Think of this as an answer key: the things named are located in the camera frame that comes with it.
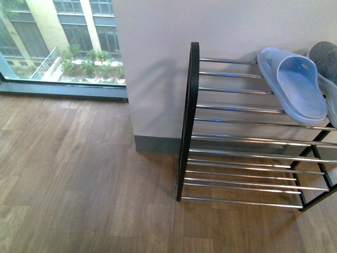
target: chrome rod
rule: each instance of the chrome rod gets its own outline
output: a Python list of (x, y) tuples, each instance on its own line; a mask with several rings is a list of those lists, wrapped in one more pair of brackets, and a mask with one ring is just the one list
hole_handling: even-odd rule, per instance
[(196, 158), (188, 158), (189, 161), (195, 162), (217, 162), (220, 164), (236, 164), (236, 165), (248, 165), (248, 166), (259, 166), (259, 167), (276, 167), (276, 168), (288, 168), (291, 167), (289, 165), (279, 165), (279, 164), (259, 164), (259, 163), (246, 163), (246, 162), (225, 162), (225, 161), (216, 161), (216, 160), (203, 160)]
[(251, 175), (240, 175), (240, 174), (231, 174), (231, 173), (222, 173), (222, 172), (208, 172), (208, 171), (197, 171), (197, 170), (186, 170), (186, 173), (208, 174), (208, 175), (219, 175), (219, 176), (231, 176), (231, 177), (243, 177), (243, 178), (264, 178), (264, 179), (277, 179), (277, 180), (296, 181), (295, 178), (251, 176)]
[(265, 169), (265, 168), (254, 168), (254, 167), (242, 167), (236, 165), (227, 165), (221, 163), (204, 163), (204, 162), (190, 162), (187, 164), (195, 166), (208, 166), (208, 167), (219, 167), (219, 168), (230, 168), (230, 169), (241, 169), (241, 170), (256, 170), (256, 171), (268, 171), (268, 172), (281, 172), (281, 173), (296, 173), (296, 174), (313, 174), (313, 175), (324, 175), (323, 172), (316, 171), (303, 171), (303, 170), (275, 170), (275, 169)]
[(305, 187), (305, 186), (286, 186), (284, 184), (272, 184), (272, 183), (254, 183), (254, 182), (239, 182), (220, 179), (206, 179), (206, 178), (185, 178), (185, 180), (213, 182), (213, 183), (231, 183), (242, 184), (244, 186), (263, 186), (263, 187), (275, 187), (275, 188), (287, 188), (287, 189), (301, 189), (301, 190), (315, 190), (315, 191), (329, 191), (327, 188)]
[(265, 143), (265, 144), (279, 144), (279, 145), (293, 145), (293, 146), (307, 146), (307, 147), (310, 147), (311, 145), (324, 146), (324, 147), (337, 147), (337, 143), (332, 142), (247, 138), (247, 137), (235, 137), (231, 135), (210, 134), (210, 133), (192, 133), (192, 140)]
[(263, 79), (263, 76), (261, 75), (234, 74), (234, 73), (199, 72), (199, 75), (223, 76), (223, 77), (246, 78), (246, 79)]
[(325, 126), (311, 126), (311, 125), (292, 125), (281, 123), (266, 123), (257, 121), (244, 121), (244, 120), (222, 120), (222, 119), (207, 119), (207, 118), (195, 118), (195, 121), (216, 122), (216, 123), (230, 123), (230, 124), (247, 124), (247, 125), (264, 125), (267, 127), (287, 127), (287, 128), (304, 128), (311, 130), (327, 130), (337, 131), (336, 128), (329, 128)]
[(186, 185), (186, 186), (211, 187), (211, 188), (222, 188), (222, 189), (232, 189), (232, 190), (266, 191), (266, 192), (274, 192), (274, 193), (301, 194), (299, 191), (281, 191), (281, 190), (273, 190), (273, 189), (256, 189), (256, 188), (236, 187), (236, 186), (218, 186), (216, 184), (184, 183), (184, 185)]
[(279, 155), (279, 154), (259, 154), (259, 153), (208, 150), (208, 149), (190, 149), (190, 152), (200, 153), (200, 154), (228, 155), (230, 157), (261, 158), (261, 159), (276, 159), (276, 160), (278, 159), (278, 160), (287, 160), (287, 161), (319, 162), (319, 163), (323, 163), (323, 162), (337, 163), (336, 160), (324, 160), (324, 159), (308, 158), (308, 157), (293, 157), (290, 155)]
[(233, 89), (217, 89), (217, 88), (206, 88), (199, 87), (200, 91), (213, 91), (213, 92), (227, 92), (227, 93), (240, 93), (240, 94), (254, 94), (254, 95), (272, 95), (272, 91), (258, 91), (258, 90), (233, 90)]
[(208, 109), (208, 110), (233, 111), (233, 112), (285, 114), (285, 111), (283, 110), (260, 109), (260, 108), (238, 108), (238, 107), (227, 107), (227, 106), (206, 105), (206, 104), (197, 104), (196, 108), (197, 109)]
[(190, 200), (216, 201), (216, 202), (248, 204), (248, 205), (258, 205), (258, 206), (270, 206), (270, 207), (303, 208), (303, 206), (280, 205), (280, 204), (248, 202), (248, 201), (238, 201), (238, 200), (226, 200), (226, 199), (209, 199), (209, 198), (196, 198), (196, 197), (185, 197), (185, 196), (182, 196), (181, 198), (182, 199), (190, 199)]
[(225, 60), (225, 59), (212, 59), (212, 58), (200, 58), (201, 62), (218, 62), (218, 63), (234, 63), (234, 64), (245, 64), (245, 65), (257, 65), (257, 61), (236, 61), (236, 60)]

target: window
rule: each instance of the window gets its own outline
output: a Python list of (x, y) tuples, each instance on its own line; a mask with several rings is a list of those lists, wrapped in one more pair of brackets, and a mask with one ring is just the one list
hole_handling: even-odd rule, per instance
[(54, 0), (58, 13), (79, 13), (83, 14), (80, 0)]
[(94, 15), (114, 15), (111, 0), (90, 0)]
[(115, 50), (120, 48), (116, 33), (116, 27), (113, 26), (97, 26), (98, 39), (102, 50), (106, 50), (114, 58), (118, 57)]
[(49, 55), (46, 43), (35, 23), (12, 22), (12, 24), (31, 58), (44, 59)]
[[(16, 11), (17, 5), (6, 12), (0, 9), (0, 72), (4, 78), (125, 88), (123, 64), (115, 51), (119, 44), (111, 0), (27, 3), (20, 7), (25, 11)], [(104, 15), (93, 15), (90, 4)]]
[(4, 56), (22, 57), (5, 24), (0, 20), (0, 51)]
[(29, 12), (29, 7), (25, 1), (22, 3), (19, 1), (14, 1), (14, 0), (1, 0), (0, 1), (3, 9), (5, 11), (28, 11)]
[(63, 25), (65, 35), (69, 45), (79, 45), (81, 56), (86, 56), (87, 52), (93, 49), (88, 28), (85, 25)]

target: yellow building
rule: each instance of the yellow building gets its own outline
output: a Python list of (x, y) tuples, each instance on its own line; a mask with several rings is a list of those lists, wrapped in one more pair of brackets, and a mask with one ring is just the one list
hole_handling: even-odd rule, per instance
[(80, 46), (118, 58), (111, 0), (0, 0), (0, 52), (9, 65), (39, 66), (54, 48)]

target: slipper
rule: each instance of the slipper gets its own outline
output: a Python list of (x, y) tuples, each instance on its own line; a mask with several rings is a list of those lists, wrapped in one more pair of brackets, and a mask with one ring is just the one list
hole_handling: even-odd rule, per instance
[(257, 55), (259, 69), (283, 110), (306, 124), (322, 123), (328, 113), (318, 86), (318, 71), (310, 59), (276, 46)]
[(318, 84), (326, 96), (328, 118), (337, 128), (337, 45), (322, 41), (312, 47), (307, 57), (318, 69)]

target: railing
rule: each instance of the railing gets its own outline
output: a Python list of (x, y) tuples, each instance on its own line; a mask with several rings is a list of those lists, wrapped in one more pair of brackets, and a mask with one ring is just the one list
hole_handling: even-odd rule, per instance
[(60, 53), (58, 52), (57, 47), (55, 47), (29, 79), (37, 81), (41, 80), (58, 57), (60, 57)]

